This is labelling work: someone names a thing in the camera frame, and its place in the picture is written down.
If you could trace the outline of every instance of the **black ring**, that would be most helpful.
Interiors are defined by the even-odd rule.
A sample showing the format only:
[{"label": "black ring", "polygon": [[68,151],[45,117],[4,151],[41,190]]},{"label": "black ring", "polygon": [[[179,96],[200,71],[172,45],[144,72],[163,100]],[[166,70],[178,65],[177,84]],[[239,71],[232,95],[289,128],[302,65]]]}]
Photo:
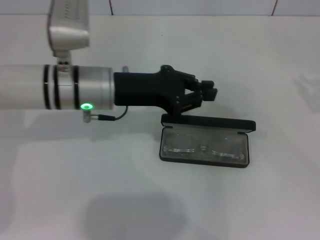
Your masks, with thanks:
[{"label": "black ring", "polygon": [[55,103],[55,108],[60,110],[61,105],[60,105],[60,97],[59,97],[59,84],[58,84],[58,69],[57,65],[54,66],[53,69],[53,81],[54,81],[54,103]]},{"label": "black ring", "polygon": [[49,84],[48,84],[49,65],[44,65],[43,68],[43,99],[46,109],[51,109],[49,100]]},{"label": "black ring", "polygon": [[80,109],[79,102],[79,66],[73,67],[73,91],[74,91],[74,108]]}]

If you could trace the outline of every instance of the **white table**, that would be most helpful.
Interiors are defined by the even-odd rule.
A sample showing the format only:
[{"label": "white table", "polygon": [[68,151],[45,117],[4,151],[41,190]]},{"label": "white table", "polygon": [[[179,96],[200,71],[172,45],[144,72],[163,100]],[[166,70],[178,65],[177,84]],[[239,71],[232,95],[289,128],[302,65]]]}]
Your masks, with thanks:
[{"label": "white table", "polygon": [[[256,121],[246,169],[163,162],[162,109],[0,112],[0,239],[300,240],[320,227],[320,18],[91,18],[73,62],[214,80],[191,114]],[[0,64],[53,64],[46,17],[0,16]],[[113,114],[119,115],[118,107]]]}]

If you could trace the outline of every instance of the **black case lid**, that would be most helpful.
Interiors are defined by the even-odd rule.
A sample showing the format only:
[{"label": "black case lid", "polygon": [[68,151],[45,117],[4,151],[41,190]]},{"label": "black case lid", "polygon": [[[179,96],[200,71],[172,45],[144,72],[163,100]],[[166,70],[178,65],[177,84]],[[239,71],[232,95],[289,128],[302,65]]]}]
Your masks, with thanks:
[{"label": "black case lid", "polygon": [[255,121],[207,116],[181,115],[180,117],[172,118],[168,114],[163,114],[161,117],[161,124],[164,127],[170,126],[170,124],[179,124],[216,129],[231,129],[238,133],[251,133],[256,130]]}]

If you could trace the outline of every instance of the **black cable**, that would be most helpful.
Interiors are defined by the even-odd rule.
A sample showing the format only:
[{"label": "black cable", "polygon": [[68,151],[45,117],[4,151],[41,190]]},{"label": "black cable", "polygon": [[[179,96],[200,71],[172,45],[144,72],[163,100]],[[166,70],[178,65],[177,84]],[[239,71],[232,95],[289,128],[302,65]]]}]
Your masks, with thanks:
[{"label": "black cable", "polygon": [[117,121],[119,119],[122,119],[128,112],[128,106],[125,106],[125,111],[121,116],[115,117],[115,116],[108,116],[108,115],[98,115],[98,120],[99,121]]}]

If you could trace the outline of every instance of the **green led light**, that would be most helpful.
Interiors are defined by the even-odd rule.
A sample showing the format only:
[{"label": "green led light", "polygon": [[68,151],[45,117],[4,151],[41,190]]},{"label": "green led light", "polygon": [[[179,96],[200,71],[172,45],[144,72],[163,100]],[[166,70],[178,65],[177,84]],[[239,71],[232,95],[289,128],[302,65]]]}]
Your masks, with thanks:
[{"label": "green led light", "polygon": [[90,110],[90,109],[93,109],[94,106],[92,104],[90,104],[90,103],[84,103],[84,104],[81,105],[81,108],[83,110]]}]

